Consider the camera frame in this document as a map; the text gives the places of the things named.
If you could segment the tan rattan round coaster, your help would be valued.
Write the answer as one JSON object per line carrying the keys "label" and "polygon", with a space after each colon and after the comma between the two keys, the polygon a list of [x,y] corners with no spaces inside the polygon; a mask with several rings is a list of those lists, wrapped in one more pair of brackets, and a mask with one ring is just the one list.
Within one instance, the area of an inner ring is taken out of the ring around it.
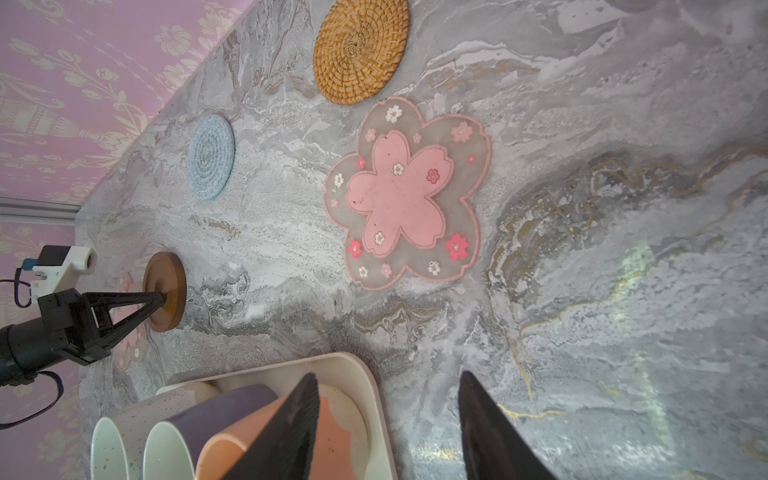
{"label": "tan rattan round coaster", "polygon": [[317,34],[313,73],[319,92],[337,105],[376,95],[400,64],[408,39],[403,0],[337,1]]}

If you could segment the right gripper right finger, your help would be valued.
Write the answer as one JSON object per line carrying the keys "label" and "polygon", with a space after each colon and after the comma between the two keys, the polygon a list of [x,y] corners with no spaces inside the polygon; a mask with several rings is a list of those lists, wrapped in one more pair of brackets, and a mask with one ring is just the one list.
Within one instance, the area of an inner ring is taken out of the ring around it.
{"label": "right gripper right finger", "polygon": [[458,407],[467,479],[556,479],[469,371],[460,377]]}

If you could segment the pink flower coaster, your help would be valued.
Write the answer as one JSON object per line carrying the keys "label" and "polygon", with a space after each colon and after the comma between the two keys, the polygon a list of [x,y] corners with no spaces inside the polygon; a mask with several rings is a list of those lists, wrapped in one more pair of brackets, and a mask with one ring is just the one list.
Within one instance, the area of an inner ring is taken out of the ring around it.
{"label": "pink flower coaster", "polygon": [[[122,273],[117,282],[117,291],[131,293],[135,290],[132,277],[127,272]],[[111,310],[110,314],[115,322],[121,322],[138,309],[138,306],[119,307]],[[131,365],[144,359],[149,350],[148,331],[145,323],[140,324],[111,350],[115,367],[119,371],[125,372]]]}
{"label": "pink flower coaster", "polygon": [[324,182],[324,208],[345,233],[352,280],[377,291],[407,273],[434,283],[463,277],[481,246],[470,199],[491,160],[491,138],[473,117],[427,120],[398,96],[376,103],[355,150]]}

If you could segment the brown wooden round coaster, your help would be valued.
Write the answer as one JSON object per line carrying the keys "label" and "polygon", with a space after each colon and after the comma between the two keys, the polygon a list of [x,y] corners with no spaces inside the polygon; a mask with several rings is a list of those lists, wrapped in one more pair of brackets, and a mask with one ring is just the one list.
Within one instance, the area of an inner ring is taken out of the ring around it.
{"label": "brown wooden round coaster", "polygon": [[154,254],[145,269],[143,287],[146,292],[165,295],[164,305],[149,317],[150,328],[158,333],[175,329],[187,299],[186,273],[180,258],[173,252]]}

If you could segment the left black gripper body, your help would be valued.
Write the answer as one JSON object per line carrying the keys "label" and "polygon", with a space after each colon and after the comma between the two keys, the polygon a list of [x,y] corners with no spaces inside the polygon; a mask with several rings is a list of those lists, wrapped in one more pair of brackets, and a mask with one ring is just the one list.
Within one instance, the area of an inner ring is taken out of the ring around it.
{"label": "left black gripper body", "polygon": [[94,297],[75,289],[41,298],[41,316],[1,329],[1,384],[27,384],[64,360],[96,361]]}

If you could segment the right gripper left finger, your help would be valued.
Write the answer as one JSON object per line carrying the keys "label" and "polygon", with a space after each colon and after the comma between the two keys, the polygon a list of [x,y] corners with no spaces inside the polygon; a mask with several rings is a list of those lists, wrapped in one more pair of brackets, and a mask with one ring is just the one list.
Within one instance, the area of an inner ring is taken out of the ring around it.
{"label": "right gripper left finger", "polygon": [[289,395],[232,425],[227,439],[244,448],[225,479],[307,479],[320,416],[316,376],[302,377]]}

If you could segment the blue woven round coaster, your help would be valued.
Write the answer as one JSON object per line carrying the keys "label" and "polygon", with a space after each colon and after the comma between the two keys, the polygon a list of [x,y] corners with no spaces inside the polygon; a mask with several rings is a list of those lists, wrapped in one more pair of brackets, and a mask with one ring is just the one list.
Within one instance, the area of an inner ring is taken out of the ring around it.
{"label": "blue woven round coaster", "polygon": [[230,123],[221,115],[204,117],[189,144],[188,186],[200,200],[215,199],[227,185],[234,166],[236,143]]}

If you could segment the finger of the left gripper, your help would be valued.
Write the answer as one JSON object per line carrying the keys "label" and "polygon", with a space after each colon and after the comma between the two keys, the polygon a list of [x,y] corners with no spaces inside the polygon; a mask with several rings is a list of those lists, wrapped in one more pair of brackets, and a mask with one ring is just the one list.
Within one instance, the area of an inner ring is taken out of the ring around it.
{"label": "finger of the left gripper", "polygon": [[[108,357],[118,343],[165,303],[166,295],[159,292],[87,293],[87,365]],[[136,310],[122,320],[112,318],[113,310],[128,307],[136,307]]]}

